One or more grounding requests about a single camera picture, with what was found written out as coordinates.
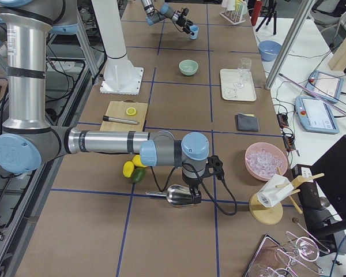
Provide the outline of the light blue plastic cup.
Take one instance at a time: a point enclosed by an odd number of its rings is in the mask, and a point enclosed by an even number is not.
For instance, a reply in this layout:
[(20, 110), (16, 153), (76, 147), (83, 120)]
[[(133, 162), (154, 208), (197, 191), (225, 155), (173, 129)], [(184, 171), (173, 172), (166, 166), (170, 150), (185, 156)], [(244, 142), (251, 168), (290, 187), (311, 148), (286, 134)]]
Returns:
[(190, 26), (190, 39), (195, 40), (198, 36), (198, 32), (199, 32), (199, 27), (196, 25), (191, 25)]

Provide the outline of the metal ice scoop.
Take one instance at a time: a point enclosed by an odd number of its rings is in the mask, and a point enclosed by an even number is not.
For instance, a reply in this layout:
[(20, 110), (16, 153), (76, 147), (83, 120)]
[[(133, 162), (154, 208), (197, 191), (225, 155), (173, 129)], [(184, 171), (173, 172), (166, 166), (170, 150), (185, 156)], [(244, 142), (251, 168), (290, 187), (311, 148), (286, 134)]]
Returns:
[(189, 188), (182, 185), (171, 185), (165, 192), (146, 191), (145, 194), (148, 196), (164, 197), (175, 207), (194, 204)]

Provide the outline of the green ceramic bowl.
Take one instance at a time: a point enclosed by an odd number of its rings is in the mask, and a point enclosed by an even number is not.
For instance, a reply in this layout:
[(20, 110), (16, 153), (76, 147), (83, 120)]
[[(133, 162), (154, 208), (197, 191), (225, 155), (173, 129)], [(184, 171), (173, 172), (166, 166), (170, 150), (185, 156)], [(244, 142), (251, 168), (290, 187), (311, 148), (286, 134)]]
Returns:
[(185, 76), (193, 76), (198, 71), (199, 65), (192, 59), (186, 59), (180, 61), (179, 65), (180, 72)]

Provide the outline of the ice cubes in green bowl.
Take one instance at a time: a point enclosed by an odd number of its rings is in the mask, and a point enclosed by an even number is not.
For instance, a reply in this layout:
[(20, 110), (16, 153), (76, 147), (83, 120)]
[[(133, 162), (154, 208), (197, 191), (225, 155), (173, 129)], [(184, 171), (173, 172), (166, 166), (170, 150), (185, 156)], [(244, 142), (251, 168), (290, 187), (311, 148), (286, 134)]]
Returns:
[(193, 71), (194, 71), (194, 68), (191, 67), (191, 66), (184, 66), (184, 67), (183, 67), (183, 71), (184, 71), (184, 72), (193, 72)]

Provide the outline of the pink bowl with ice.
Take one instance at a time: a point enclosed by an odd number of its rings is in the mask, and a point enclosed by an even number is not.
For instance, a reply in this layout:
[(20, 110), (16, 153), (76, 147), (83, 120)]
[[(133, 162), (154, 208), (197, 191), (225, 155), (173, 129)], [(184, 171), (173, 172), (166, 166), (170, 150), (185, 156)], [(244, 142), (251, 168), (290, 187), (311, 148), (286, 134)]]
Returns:
[(258, 142), (250, 145), (245, 151), (245, 167), (254, 178), (268, 181), (275, 174), (285, 174), (288, 159), (275, 145)]

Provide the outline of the green lime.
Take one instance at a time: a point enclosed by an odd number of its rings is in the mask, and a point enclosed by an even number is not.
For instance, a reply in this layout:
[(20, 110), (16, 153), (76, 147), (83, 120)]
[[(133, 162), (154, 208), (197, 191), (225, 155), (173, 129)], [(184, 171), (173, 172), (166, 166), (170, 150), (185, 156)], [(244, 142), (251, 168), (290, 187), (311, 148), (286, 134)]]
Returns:
[(135, 168), (135, 170), (133, 171), (131, 175), (132, 182), (135, 184), (141, 182), (145, 177), (145, 173), (146, 173), (145, 168), (142, 168), (142, 167)]

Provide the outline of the yellow lemon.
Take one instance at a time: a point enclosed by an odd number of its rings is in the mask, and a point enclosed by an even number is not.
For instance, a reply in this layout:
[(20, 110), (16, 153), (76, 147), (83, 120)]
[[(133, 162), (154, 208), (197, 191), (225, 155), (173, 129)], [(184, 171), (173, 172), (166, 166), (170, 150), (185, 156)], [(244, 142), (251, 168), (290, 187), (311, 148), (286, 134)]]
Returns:
[(136, 167), (142, 167), (142, 168), (146, 168), (147, 167), (146, 165), (144, 165), (142, 163), (140, 155), (135, 155), (131, 161), (133, 162), (133, 164)]
[(135, 165), (132, 161), (127, 161), (123, 165), (122, 174), (125, 178), (130, 178), (134, 172)]

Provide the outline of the wooden mug tree stand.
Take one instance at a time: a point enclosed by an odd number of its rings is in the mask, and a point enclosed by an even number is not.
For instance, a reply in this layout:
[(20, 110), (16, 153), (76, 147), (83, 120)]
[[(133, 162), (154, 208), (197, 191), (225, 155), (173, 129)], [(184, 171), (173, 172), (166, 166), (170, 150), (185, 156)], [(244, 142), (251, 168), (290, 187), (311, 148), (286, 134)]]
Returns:
[[(294, 186), (294, 189), (291, 192), (291, 194), (289, 196), (287, 196), (286, 198), (289, 198), (291, 200), (292, 204), (294, 205), (294, 207), (296, 208), (296, 210), (300, 214), (302, 214), (303, 211), (297, 205), (297, 203), (291, 197), (291, 195), (300, 192), (300, 189), (298, 189), (298, 187), (302, 183), (308, 182), (308, 181), (311, 181), (311, 180), (314, 180), (314, 179), (317, 179), (317, 178), (320, 178), (320, 177), (323, 177), (324, 175), (325, 175), (324, 173), (319, 173), (319, 174), (312, 175), (312, 176), (307, 177), (307, 178), (303, 177), (302, 175), (299, 175), (295, 179), (290, 181), (291, 184)], [(282, 217), (283, 217), (283, 206), (282, 206), (281, 202), (279, 202), (278, 204), (276, 204), (272, 208), (266, 208), (258, 201), (256, 194), (257, 193), (252, 195), (252, 197), (249, 200), (249, 208), (250, 208), (250, 212), (253, 215), (253, 217), (257, 221), (259, 221), (259, 222), (261, 222), (263, 224), (267, 224), (267, 225), (273, 225), (273, 224), (278, 223), (282, 219)]]

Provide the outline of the cream bear tray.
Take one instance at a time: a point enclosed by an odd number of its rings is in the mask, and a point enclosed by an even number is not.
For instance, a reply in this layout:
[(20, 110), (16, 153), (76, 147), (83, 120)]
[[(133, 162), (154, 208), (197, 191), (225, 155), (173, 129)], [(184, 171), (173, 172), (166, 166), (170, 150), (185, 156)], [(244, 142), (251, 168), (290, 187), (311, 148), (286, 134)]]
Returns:
[(257, 100), (253, 78), (249, 70), (221, 69), (221, 96), (224, 100), (254, 102)]

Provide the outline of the grey folded cloth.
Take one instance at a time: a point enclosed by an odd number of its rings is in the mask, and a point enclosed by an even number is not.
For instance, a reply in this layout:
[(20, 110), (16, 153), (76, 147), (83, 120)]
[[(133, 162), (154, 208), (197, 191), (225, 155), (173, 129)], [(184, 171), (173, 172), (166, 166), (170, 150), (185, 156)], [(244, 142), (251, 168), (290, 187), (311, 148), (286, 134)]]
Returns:
[(258, 119), (252, 115), (239, 113), (235, 115), (235, 122), (238, 131), (257, 132), (260, 130)]

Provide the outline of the lemon half slice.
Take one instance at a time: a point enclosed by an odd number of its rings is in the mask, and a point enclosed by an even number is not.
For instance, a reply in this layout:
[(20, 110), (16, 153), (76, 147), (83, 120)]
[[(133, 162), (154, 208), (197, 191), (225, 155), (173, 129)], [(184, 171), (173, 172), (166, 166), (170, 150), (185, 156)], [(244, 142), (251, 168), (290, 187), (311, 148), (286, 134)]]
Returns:
[(126, 115), (131, 117), (137, 115), (137, 109), (135, 107), (128, 107), (126, 109)]

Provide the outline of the black tray with glasses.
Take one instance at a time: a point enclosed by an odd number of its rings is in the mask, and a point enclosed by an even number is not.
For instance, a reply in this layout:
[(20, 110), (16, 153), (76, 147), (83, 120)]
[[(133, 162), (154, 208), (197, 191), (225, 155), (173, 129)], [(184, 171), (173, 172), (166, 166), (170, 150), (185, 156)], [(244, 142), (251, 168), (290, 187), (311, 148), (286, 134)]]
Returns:
[(243, 276), (323, 276), (317, 260), (330, 250), (310, 234), (287, 231), (285, 236), (285, 242), (278, 242), (264, 235)]

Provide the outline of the wooden cutting board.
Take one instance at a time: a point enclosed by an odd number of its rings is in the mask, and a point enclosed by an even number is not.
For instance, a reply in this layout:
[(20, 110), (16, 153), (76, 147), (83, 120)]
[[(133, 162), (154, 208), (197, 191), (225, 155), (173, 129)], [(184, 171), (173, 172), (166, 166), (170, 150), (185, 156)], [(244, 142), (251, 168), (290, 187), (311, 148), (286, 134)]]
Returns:
[[(129, 108), (135, 108), (136, 113), (134, 115), (128, 115), (127, 110)], [(148, 110), (147, 103), (139, 102), (127, 102), (127, 101), (110, 101), (108, 108), (105, 112), (105, 116), (113, 118), (122, 118), (129, 121), (137, 121), (137, 125), (128, 123), (108, 122), (103, 120), (100, 131), (129, 131), (134, 130), (136, 132), (143, 131), (146, 113)]]

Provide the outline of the black monitor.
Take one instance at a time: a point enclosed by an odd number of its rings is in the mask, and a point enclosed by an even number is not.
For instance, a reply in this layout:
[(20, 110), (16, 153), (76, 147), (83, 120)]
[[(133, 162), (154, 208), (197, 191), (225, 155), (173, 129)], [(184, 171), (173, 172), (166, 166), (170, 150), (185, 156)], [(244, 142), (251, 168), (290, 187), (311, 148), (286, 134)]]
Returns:
[[(324, 176), (314, 182), (305, 182), (300, 186), (300, 202), (304, 208), (306, 226), (311, 233), (324, 238), (338, 231), (346, 230), (346, 135), (342, 136), (311, 167), (313, 175)], [(322, 223), (327, 217), (326, 210), (321, 209), (317, 187), (330, 202), (341, 221)]]

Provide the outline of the aluminium frame post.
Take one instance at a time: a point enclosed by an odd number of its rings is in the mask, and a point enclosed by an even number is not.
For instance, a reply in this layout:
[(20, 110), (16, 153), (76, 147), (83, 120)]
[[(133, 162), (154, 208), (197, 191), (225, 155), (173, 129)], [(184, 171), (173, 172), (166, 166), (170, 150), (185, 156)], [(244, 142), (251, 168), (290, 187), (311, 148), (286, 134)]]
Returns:
[(268, 78), (266, 79), (265, 89), (270, 90), (273, 86), (276, 77), (280, 73), (280, 70), (287, 59), (287, 56), (291, 50), (292, 45), (294, 44), (307, 16), (310, 13), (315, 0), (304, 0), (302, 1), (300, 8), (291, 24), (291, 27), (283, 41), (280, 53), (278, 54), (274, 64), (269, 72)]

